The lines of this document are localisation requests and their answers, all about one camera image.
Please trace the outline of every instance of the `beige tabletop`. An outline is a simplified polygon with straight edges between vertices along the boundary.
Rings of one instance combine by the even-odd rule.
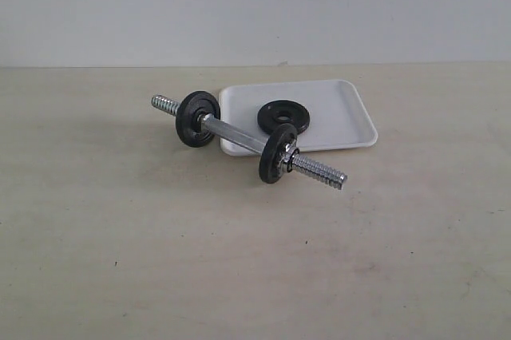
[[[154,93],[341,78],[342,192],[188,148]],[[509,339],[511,64],[0,69],[0,338]]]

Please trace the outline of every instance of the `white tray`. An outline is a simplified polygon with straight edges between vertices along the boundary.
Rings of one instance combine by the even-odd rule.
[[[309,128],[298,135],[302,152],[368,147],[378,139],[357,89],[343,80],[227,87],[219,95],[221,119],[266,141],[268,135],[257,125],[257,113],[279,99],[298,102],[311,115]],[[220,140],[220,147],[231,156],[255,155],[225,139]]]

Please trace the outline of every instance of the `black weight plate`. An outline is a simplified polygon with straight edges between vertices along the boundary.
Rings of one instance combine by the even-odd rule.
[[[202,147],[215,137],[200,131],[199,117],[213,114],[220,119],[220,106],[216,98],[205,91],[195,91],[181,102],[176,114],[176,131],[181,141],[190,147]]]
[[[270,135],[259,161],[259,178],[264,183],[273,184],[282,177],[283,171],[278,166],[279,156],[284,145],[296,140],[297,136],[296,127],[289,123],[279,125]]]
[[[279,100],[265,104],[257,113],[257,124],[268,135],[280,125],[289,123],[301,134],[311,122],[311,116],[305,107],[294,101]]]

